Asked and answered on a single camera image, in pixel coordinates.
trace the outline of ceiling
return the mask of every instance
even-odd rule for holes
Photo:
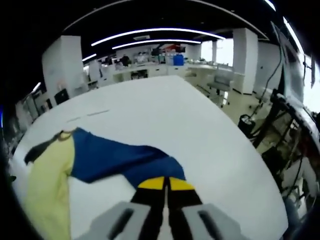
[[[317,15],[311,12],[312,7],[309,5],[297,6],[289,4],[289,0],[274,0],[277,8],[275,12],[263,0],[205,0],[205,3],[232,11],[256,27],[254,28],[230,13],[198,0],[123,0],[122,3],[103,8],[115,2],[117,1],[90,0],[80,3],[77,0],[55,0],[49,4],[46,1],[24,1],[19,6],[16,2],[10,3],[11,7],[6,9],[10,14],[6,17],[3,28],[5,48],[2,54],[4,53],[6,65],[4,87],[1,88],[3,99],[0,103],[16,103],[31,92],[38,82],[44,81],[42,53],[60,35],[81,36],[83,58],[94,53],[103,57],[113,52],[112,47],[134,42],[133,37],[145,34],[124,36],[92,47],[93,42],[128,31],[158,27],[212,33],[218,30],[218,34],[226,38],[232,37],[231,29],[246,27],[257,33],[259,38],[264,38],[265,35],[273,42],[275,39],[270,21],[284,30],[282,16],[286,16],[300,33],[299,37],[302,36],[306,53],[310,53],[311,49],[319,53],[318,45],[315,44],[319,39],[313,36],[316,21],[312,21],[312,16],[316,18]],[[194,33],[172,31],[152,32],[149,35],[151,39],[192,40],[199,37]]]

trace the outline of table surface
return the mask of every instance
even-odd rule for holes
[[[221,109],[178,76],[105,86],[40,116],[10,163],[11,172],[18,175],[13,188],[20,201],[31,167],[23,162],[28,150],[61,129],[75,127],[126,144],[150,145],[175,157],[203,203],[214,204],[236,220],[252,240],[279,240],[288,226],[277,185],[256,149]],[[70,177],[69,191],[72,238],[135,192],[122,175],[92,184]]]

